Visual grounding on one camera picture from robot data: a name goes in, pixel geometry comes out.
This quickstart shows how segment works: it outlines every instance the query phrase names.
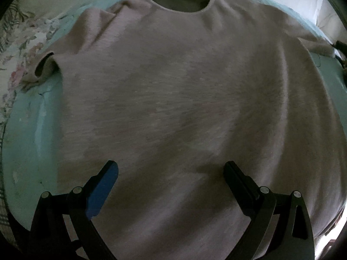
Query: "bed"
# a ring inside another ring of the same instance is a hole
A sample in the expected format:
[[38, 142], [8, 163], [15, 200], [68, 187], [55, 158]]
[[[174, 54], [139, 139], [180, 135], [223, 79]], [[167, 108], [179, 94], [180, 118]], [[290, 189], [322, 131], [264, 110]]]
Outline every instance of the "bed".
[[[81, 4], [85, 0], [70, 0], [60, 8], [49, 7], [51, 12], [45, 10], [46, 12], [39, 12], [37, 15], [20, 9], [20, 3], [25, 1], [28, 0], [15, 0], [10, 5], [2, 22], [6, 19], [7, 21], [12, 19], [14, 22], [5, 30], [4, 37], [0, 40], [0, 63], [2, 64], [0, 92], [3, 95], [3, 108], [0, 115], [2, 130], [0, 131], [3, 135], [2, 186], [4, 188], [4, 192], [0, 195], [2, 198], [0, 214], [3, 216], [0, 219], [0, 230], [14, 245], [16, 241], [9, 229], [5, 203], [16, 220], [26, 229], [30, 229], [40, 194], [43, 191], [52, 193], [56, 191], [54, 150], [57, 143], [57, 124], [54, 118], [59, 111], [54, 107], [59, 102], [62, 91], [62, 79], [59, 75], [55, 75], [44, 85], [33, 88], [28, 94], [23, 94], [19, 90], [20, 80], [30, 61], [50, 44], [67, 34], [85, 9], [91, 6], [106, 9], [120, 0], [93, 0], [83, 6]], [[322, 0], [315, 0], [315, 6], [309, 4], [308, 7], [300, 10], [298, 2], [295, 5], [292, 0], [287, 2], [283, 0], [283, 4], [275, 0], [255, 1], [281, 9], [296, 18], [315, 36], [328, 39], [314, 24]], [[298, 10], [295, 11], [284, 4], [290, 4]], [[345, 104], [347, 92], [343, 81], [343, 69], [336, 59], [314, 53], [311, 56], [326, 83], [327, 91], [333, 99], [347, 135], [347, 105]]]

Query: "light blue bedsheet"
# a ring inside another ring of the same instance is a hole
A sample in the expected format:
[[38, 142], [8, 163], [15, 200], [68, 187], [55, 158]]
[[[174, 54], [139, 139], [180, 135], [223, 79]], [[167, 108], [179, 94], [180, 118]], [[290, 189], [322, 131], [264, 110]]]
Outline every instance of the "light blue bedsheet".
[[[70, 31], [79, 15], [88, 7], [106, 9], [120, 0], [98, 0], [67, 13], [61, 19], [61, 28], [43, 48]], [[311, 22], [303, 19], [286, 6], [270, 0], [256, 0], [273, 5], [295, 17], [316, 36], [324, 34]], [[342, 69], [335, 59], [312, 54], [320, 65], [320, 72], [347, 132], [347, 92], [343, 86]], [[56, 193], [56, 149], [59, 141], [59, 102], [62, 79], [55, 74], [40, 87], [26, 94], [18, 91], [3, 143], [3, 174], [6, 199], [13, 216], [26, 229], [30, 229], [38, 199], [43, 191]]]

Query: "floral bedspread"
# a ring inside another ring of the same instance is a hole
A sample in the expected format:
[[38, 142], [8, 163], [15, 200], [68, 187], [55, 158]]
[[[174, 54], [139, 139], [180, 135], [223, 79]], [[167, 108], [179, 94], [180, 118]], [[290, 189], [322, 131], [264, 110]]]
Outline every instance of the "floral bedspread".
[[59, 28], [59, 20], [43, 20], [22, 12], [15, 0], [0, 21], [0, 232], [16, 246], [8, 223], [2, 175], [2, 141], [7, 120], [26, 69]]

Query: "screw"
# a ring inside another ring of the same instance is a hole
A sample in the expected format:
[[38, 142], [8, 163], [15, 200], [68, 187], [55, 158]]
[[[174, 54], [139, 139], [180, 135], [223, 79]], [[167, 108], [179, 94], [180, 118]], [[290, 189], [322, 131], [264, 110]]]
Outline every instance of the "screw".
[[75, 193], [75, 194], [80, 193], [80, 192], [82, 192], [82, 188], [81, 187], [74, 187], [72, 192]]
[[301, 193], [299, 193], [298, 191], [295, 191], [294, 192], [294, 196], [297, 197], [297, 198], [300, 198], [301, 197]]
[[43, 192], [42, 194], [41, 194], [41, 197], [42, 198], [47, 198], [49, 196], [49, 192]]
[[269, 190], [267, 187], [261, 187], [261, 188], [260, 188], [260, 191], [261, 191], [262, 193], [268, 193], [270, 190]]

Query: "sweater sleeve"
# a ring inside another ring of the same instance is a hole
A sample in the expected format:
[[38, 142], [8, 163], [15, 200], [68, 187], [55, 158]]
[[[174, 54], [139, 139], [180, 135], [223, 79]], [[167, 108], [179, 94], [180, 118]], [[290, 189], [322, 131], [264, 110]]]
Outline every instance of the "sweater sleeve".
[[58, 59], [88, 50], [114, 16], [114, 13], [98, 8], [86, 9], [67, 35], [54, 42], [32, 62], [22, 78], [22, 89], [27, 91], [44, 83], [55, 71], [61, 69]]
[[259, 7], [263, 15], [271, 18], [271, 21], [287, 35], [298, 38], [308, 51], [327, 57], [334, 57], [334, 48], [331, 44], [321, 37], [314, 36], [295, 18], [273, 6], [260, 4]]

